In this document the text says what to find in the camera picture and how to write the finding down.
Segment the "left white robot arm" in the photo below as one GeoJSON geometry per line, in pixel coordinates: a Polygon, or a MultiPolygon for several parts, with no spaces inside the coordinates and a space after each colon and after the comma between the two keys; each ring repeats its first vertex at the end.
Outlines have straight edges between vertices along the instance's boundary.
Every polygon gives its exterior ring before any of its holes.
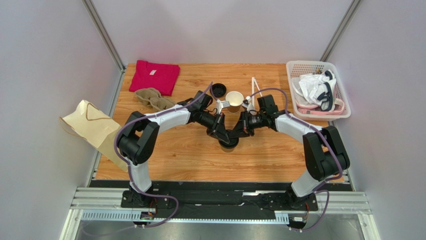
{"type": "Polygon", "coordinates": [[[231,143],[222,113],[211,114],[207,107],[213,99],[205,91],[198,91],[194,98],[181,101],[169,109],[152,114],[133,112],[114,139],[116,155],[127,165],[130,190],[145,202],[154,198],[149,193],[152,181],[148,160],[154,152],[158,135],[171,128],[198,123],[206,127],[206,134],[221,144],[231,143]]]}

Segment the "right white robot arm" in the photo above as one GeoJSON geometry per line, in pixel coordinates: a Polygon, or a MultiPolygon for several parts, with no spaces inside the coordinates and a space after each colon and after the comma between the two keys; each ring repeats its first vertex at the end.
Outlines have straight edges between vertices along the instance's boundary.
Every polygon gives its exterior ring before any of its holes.
{"type": "Polygon", "coordinates": [[[350,159],[339,131],[334,126],[321,127],[279,110],[272,95],[257,99],[259,110],[243,111],[230,131],[230,139],[251,137],[255,129],[269,128],[302,143],[306,171],[291,183],[289,194],[303,198],[312,194],[326,180],[340,176],[350,167],[350,159]]]}

